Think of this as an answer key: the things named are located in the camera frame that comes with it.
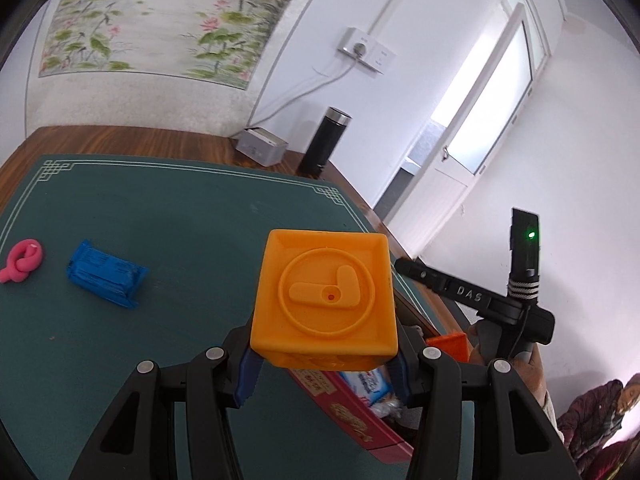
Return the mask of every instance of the blue package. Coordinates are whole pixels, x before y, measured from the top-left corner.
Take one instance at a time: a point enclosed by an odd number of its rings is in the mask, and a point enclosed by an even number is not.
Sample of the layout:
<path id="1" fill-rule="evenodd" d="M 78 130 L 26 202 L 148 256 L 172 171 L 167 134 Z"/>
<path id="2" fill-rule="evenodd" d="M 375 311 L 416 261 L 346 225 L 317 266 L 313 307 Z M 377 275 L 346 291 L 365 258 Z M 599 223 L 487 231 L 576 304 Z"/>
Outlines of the blue package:
<path id="1" fill-rule="evenodd" d="M 146 267 L 94 249 L 89 240 L 80 244 L 66 267 L 71 282 L 126 308 L 137 305 L 132 298 L 147 273 Z"/>
<path id="2" fill-rule="evenodd" d="M 351 391 L 367 406 L 372 406 L 391 392 L 391 385 L 380 368 L 370 372 L 340 372 Z"/>

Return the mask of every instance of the black thermos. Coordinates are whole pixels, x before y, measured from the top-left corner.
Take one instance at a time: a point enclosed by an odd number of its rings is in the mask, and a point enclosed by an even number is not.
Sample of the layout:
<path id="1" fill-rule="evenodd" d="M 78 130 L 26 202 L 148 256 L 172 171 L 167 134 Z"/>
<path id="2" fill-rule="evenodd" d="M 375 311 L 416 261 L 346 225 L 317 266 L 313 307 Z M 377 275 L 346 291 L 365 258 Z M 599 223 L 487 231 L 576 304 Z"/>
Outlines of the black thermos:
<path id="1" fill-rule="evenodd" d="M 298 173 L 320 176 L 350 122 L 351 117 L 346 113 L 337 108 L 329 108 L 298 166 Z"/>

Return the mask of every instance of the wall socket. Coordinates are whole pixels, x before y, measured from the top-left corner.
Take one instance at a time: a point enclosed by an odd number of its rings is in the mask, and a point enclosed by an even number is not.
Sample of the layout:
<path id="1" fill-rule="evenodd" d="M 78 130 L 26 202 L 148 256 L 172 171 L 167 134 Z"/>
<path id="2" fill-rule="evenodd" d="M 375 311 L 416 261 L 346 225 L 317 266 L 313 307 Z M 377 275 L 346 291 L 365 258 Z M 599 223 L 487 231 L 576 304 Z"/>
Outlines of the wall socket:
<path id="1" fill-rule="evenodd" d="M 355 53 L 355 46 L 363 45 L 365 53 L 358 57 Z M 348 28 L 345 33 L 338 50 L 353 59 L 359 59 L 364 66 L 375 70 L 378 73 L 385 73 L 396 58 L 396 54 L 391 52 L 385 46 L 379 44 L 372 36 L 359 30 L 358 28 Z"/>

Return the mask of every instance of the silver lid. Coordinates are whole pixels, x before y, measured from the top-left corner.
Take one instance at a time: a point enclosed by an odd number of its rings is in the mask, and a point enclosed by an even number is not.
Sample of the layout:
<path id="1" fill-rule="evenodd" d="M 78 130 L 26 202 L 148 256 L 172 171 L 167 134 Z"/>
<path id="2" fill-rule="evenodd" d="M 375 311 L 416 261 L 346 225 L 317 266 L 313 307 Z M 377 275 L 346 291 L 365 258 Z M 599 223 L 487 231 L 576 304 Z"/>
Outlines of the silver lid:
<path id="1" fill-rule="evenodd" d="M 348 126 L 351 122 L 351 116 L 341 112 L 338 108 L 329 107 L 324 116 L 327 119 L 331 119 L 334 123 L 342 124 L 343 126 Z"/>

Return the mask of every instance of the screw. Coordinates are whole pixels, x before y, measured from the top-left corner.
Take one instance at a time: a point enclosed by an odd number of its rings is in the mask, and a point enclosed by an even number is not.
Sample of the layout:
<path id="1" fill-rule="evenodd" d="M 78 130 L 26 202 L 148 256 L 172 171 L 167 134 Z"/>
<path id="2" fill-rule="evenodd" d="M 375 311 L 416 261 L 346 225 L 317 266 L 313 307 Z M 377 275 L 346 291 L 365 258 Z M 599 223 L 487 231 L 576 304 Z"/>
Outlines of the screw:
<path id="1" fill-rule="evenodd" d="M 435 346 L 427 346 L 427 348 L 425 348 L 422 351 L 422 355 L 424 355 L 427 359 L 440 359 L 440 356 L 442 355 L 442 352 L 440 351 L 440 349 L 436 348 Z"/>
<path id="2" fill-rule="evenodd" d="M 494 368 L 501 374 L 508 374 L 511 370 L 511 365 L 507 361 L 499 359 L 494 363 Z"/>
<path id="3" fill-rule="evenodd" d="M 222 359 L 225 355 L 225 351 L 222 348 L 214 346 L 213 348 L 209 348 L 207 350 L 206 356 L 207 359 L 211 359 L 212 361 L 217 361 L 218 359 Z"/>
<path id="4" fill-rule="evenodd" d="M 148 374 L 153 369 L 154 369 L 154 364 L 152 361 L 142 361 L 136 367 L 136 370 L 138 370 L 138 372 L 141 374 Z"/>

